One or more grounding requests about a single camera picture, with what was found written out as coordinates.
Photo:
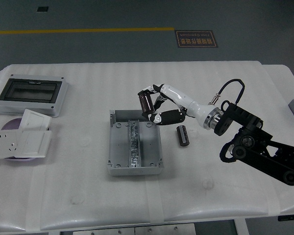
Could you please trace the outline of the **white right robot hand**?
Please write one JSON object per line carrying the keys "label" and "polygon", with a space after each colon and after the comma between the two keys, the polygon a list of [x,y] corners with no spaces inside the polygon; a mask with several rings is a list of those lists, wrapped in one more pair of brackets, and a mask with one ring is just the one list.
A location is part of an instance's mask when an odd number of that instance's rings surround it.
{"label": "white right robot hand", "polygon": [[[199,125],[211,129],[211,118],[217,111],[214,105],[202,105],[180,90],[168,84],[151,85],[138,93],[142,115],[157,125],[181,123],[186,116],[195,118]],[[156,113],[166,100],[172,101],[178,109]]]}

